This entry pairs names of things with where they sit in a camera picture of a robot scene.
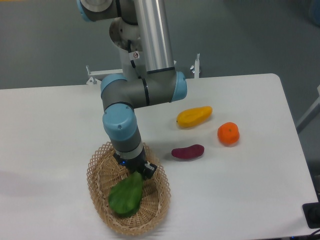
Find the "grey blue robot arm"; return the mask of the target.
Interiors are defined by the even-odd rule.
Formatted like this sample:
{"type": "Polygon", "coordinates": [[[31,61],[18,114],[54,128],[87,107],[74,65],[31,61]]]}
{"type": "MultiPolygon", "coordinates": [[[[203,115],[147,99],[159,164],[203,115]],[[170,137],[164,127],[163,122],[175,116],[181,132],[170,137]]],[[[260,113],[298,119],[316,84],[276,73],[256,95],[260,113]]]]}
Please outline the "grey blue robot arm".
{"type": "Polygon", "coordinates": [[[79,0],[88,22],[111,19],[109,36],[120,52],[122,73],[100,84],[102,123],[119,165],[145,179],[157,166],[147,161],[135,109],[182,100],[187,82],[176,71],[165,3],[162,0],[79,0]]]}

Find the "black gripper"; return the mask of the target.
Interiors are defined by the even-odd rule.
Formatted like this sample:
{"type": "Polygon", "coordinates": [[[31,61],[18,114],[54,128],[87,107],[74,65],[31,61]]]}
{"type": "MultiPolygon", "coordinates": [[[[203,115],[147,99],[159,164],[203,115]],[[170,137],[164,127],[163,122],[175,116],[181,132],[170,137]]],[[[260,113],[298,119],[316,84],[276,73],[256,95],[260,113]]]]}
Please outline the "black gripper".
{"type": "Polygon", "coordinates": [[[130,172],[137,171],[140,173],[144,180],[151,179],[158,168],[157,165],[146,161],[144,149],[138,156],[132,159],[121,158],[116,152],[113,154],[113,157],[119,165],[126,167],[130,172]]]}

